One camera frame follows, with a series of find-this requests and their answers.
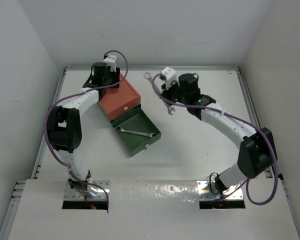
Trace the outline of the silver combination wrench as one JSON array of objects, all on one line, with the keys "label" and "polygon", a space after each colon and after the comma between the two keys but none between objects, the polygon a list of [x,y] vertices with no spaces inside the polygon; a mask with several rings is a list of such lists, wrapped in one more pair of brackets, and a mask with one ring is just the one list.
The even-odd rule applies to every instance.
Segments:
[{"label": "silver combination wrench", "polygon": [[[153,78],[152,78],[152,76],[151,76],[151,74],[149,72],[144,73],[143,77],[151,83],[152,88],[153,88],[153,90],[154,90],[155,93],[159,93],[160,92],[159,89],[158,89],[158,87],[152,82]],[[165,107],[167,108],[168,114],[172,116],[173,112],[176,111],[175,108],[172,107],[171,105],[169,105],[164,100],[161,99],[161,101],[164,103]]]}]

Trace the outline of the green drawer box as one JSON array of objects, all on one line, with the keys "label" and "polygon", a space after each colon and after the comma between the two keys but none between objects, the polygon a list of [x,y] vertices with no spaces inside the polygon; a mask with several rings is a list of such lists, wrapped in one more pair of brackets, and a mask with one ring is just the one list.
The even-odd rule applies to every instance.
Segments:
[{"label": "green drawer box", "polygon": [[111,126],[131,157],[160,140],[162,136],[140,105],[112,120]]}]

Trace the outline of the silver ratchet wrench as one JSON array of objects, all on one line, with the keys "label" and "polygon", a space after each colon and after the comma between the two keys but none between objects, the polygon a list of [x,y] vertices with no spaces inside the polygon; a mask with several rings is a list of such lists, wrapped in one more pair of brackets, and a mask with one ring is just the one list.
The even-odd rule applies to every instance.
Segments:
[{"label": "silver ratchet wrench", "polygon": [[147,137],[147,138],[153,138],[157,135],[155,132],[146,133],[146,132],[132,131],[132,130],[124,129],[122,127],[116,127],[115,130],[117,133],[126,133],[126,134],[131,134],[136,136]]}]

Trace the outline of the orange drawer box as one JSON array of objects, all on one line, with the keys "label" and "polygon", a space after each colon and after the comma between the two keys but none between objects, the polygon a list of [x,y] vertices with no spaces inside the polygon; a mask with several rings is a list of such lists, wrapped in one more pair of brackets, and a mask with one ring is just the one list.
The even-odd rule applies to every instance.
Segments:
[{"label": "orange drawer box", "polygon": [[107,88],[102,92],[99,105],[110,121],[113,121],[141,104],[141,96],[125,79],[119,88]]}]

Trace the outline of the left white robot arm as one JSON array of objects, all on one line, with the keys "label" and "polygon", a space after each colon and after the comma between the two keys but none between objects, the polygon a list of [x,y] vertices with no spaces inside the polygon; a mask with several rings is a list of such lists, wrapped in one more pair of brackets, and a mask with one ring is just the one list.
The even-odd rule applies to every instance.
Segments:
[{"label": "left white robot arm", "polygon": [[79,146],[82,142],[82,115],[102,99],[106,89],[118,88],[125,79],[114,63],[96,62],[80,92],[57,100],[44,118],[44,138],[53,157],[67,167],[69,185],[78,194],[92,199],[99,186],[93,183]]}]

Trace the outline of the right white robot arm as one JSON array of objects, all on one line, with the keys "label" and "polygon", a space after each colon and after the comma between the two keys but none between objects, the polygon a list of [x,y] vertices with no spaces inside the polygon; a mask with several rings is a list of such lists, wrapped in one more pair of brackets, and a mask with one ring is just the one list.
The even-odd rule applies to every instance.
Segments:
[{"label": "right white robot arm", "polygon": [[169,106],[176,104],[199,120],[213,126],[238,148],[237,162],[219,173],[211,184],[218,195],[241,181],[256,178],[277,159],[272,132],[227,113],[217,101],[202,94],[196,73],[177,72],[166,67],[159,75],[163,80],[161,99]]}]

